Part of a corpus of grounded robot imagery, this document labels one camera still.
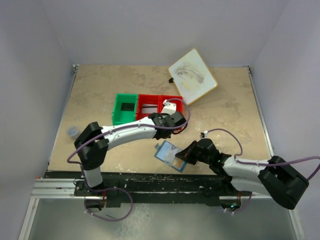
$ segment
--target black object in green bin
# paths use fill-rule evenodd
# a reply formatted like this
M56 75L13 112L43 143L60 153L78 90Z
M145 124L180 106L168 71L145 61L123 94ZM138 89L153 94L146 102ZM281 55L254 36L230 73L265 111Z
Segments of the black object in green bin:
M138 94L118 93L115 97L112 124L120 125L134 122L138 105Z

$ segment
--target gray wall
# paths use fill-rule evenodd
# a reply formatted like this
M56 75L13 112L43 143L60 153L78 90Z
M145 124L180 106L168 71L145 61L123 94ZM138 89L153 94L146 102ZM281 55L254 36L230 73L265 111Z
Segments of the gray wall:
M0 233L18 239L43 175L72 65L38 0L0 2Z
M41 0L76 64L252 64L288 0Z
M290 0L254 62L253 81L276 155L320 155L320 1ZM319 161L295 167L308 176ZM307 239L319 239L320 174L298 204Z

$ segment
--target tilted whiteboard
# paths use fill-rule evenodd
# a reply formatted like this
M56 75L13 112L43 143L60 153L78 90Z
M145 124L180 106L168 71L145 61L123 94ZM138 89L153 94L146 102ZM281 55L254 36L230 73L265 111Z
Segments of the tilted whiteboard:
M195 48L169 67L169 72L188 105L218 86L215 77Z

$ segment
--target table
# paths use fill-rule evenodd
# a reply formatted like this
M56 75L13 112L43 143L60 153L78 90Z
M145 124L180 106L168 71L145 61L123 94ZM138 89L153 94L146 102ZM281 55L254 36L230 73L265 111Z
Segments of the table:
M184 149L200 132L224 128L232 132L243 146L243 158L263 160L270 154L257 108L250 76L246 67L211 67L218 87L190 105L188 127L169 142ZM66 162L75 150L67 135L70 126L83 130L89 123L112 125L112 111L117 93L179 95L176 86L169 83L168 66L136 65L80 65L64 111L48 171L80 171L76 164ZM236 141L227 133L209 134L223 153L240 151ZM143 139L130 142L106 154L102 172L164 173L179 172L154 157L157 143L164 140ZM212 174L208 165L188 164L184 174Z

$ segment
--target gray floor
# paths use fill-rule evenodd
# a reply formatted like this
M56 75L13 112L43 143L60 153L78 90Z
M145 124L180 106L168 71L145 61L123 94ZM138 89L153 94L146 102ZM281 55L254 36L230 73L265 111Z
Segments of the gray floor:
M121 217L129 204L105 209ZM253 199L231 216L200 204L135 204L120 222L84 214L81 199L41 199L30 240L295 240L289 211L271 199Z

